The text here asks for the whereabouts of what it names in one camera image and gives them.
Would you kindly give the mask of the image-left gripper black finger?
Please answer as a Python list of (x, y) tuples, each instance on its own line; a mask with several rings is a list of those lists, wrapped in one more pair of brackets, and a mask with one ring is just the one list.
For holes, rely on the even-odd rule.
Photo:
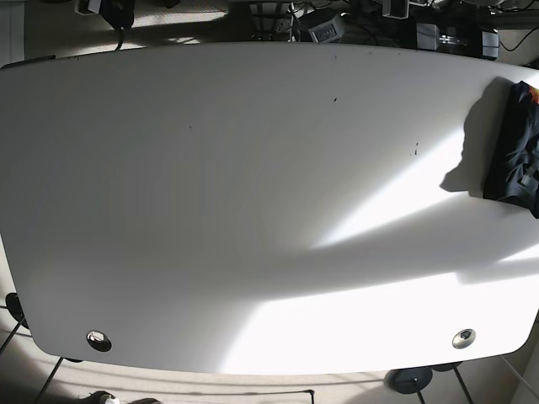
[(114, 29), (129, 29), (134, 22), (134, 0), (102, 0), (100, 15)]

